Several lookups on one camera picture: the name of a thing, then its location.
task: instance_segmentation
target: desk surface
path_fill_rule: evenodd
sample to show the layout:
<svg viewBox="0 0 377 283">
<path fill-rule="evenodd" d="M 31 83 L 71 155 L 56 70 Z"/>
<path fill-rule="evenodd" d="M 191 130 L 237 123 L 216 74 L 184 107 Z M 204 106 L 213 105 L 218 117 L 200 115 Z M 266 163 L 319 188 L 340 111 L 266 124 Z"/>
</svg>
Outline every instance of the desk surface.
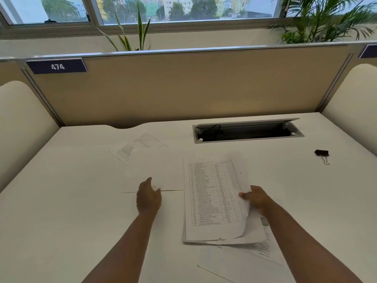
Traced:
<svg viewBox="0 0 377 283">
<path fill-rule="evenodd" d="M 192 125 L 299 117 L 301 138 L 194 144 Z M 63 127 L 0 193 L 2 282 L 80 282 L 137 215 L 109 149 L 148 132 L 170 147 L 241 151 L 262 186 L 364 283 L 377 277 L 377 158 L 318 113 Z M 329 150 L 330 165 L 316 157 Z M 184 192 L 163 192 L 140 282 L 228 282 L 181 242 Z"/>
</svg>

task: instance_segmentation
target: window frame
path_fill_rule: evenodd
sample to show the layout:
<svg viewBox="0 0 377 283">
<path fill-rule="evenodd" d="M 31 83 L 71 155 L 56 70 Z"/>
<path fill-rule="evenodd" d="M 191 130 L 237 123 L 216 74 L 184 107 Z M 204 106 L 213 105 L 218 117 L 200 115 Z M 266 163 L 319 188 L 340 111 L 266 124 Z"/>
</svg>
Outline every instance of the window frame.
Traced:
<svg viewBox="0 0 377 283">
<path fill-rule="evenodd" d="M 116 24 L 104 25 L 96 0 L 82 1 L 87 10 L 88 22 L 9 25 L 0 14 L 0 39 L 97 36 L 102 35 L 99 29 L 109 35 L 120 33 Z M 275 13 L 279 13 L 279 16 L 275 18 L 153 22 L 150 23 L 149 33 L 269 28 L 272 25 L 288 26 L 294 22 L 295 18 L 284 18 L 285 11 L 285 8 L 280 8 L 278 5 Z M 136 34 L 138 32 L 136 24 L 124 24 L 123 27 L 125 33 Z"/>
</svg>

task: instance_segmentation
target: tree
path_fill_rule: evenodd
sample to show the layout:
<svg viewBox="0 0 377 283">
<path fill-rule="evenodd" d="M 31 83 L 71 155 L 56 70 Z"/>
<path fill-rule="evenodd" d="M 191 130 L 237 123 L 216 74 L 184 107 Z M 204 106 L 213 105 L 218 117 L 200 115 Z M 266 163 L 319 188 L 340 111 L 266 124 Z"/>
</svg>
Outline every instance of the tree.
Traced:
<svg viewBox="0 0 377 283">
<path fill-rule="evenodd" d="M 41 0 L 49 19 L 58 22 L 82 21 L 76 7 L 68 0 Z"/>
<path fill-rule="evenodd" d="M 182 21 L 185 17 L 182 4 L 173 2 L 173 6 L 169 13 L 169 19 L 171 21 Z"/>
<path fill-rule="evenodd" d="M 116 24 L 115 12 L 119 18 L 119 22 L 137 23 L 138 20 L 138 5 L 140 9 L 141 20 L 146 21 L 145 14 L 147 9 L 140 0 L 103 0 L 103 10 L 108 17 L 104 20 L 107 24 Z"/>
<path fill-rule="evenodd" d="M 161 6 L 156 11 L 156 16 L 159 20 L 163 20 L 165 18 L 165 7 Z"/>
<path fill-rule="evenodd" d="M 215 0 L 192 0 L 192 7 L 189 16 L 196 20 L 214 19 L 216 12 L 217 7 Z"/>
<path fill-rule="evenodd" d="M 374 29 L 361 26 L 370 21 L 375 14 L 376 3 L 360 5 L 363 0 L 282 0 L 282 6 L 288 7 L 288 13 L 298 18 L 296 28 L 286 29 L 281 34 L 287 44 L 303 42 L 338 41 L 356 33 L 356 41 L 362 35 L 369 37 Z M 342 14 L 348 6 L 354 7 Z"/>
<path fill-rule="evenodd" d="M 230 13 L 232 13 L 232 9 L 225 9 L 224 13 L 222 14 L 222 17 L 228 17 Z"/>
</svg>

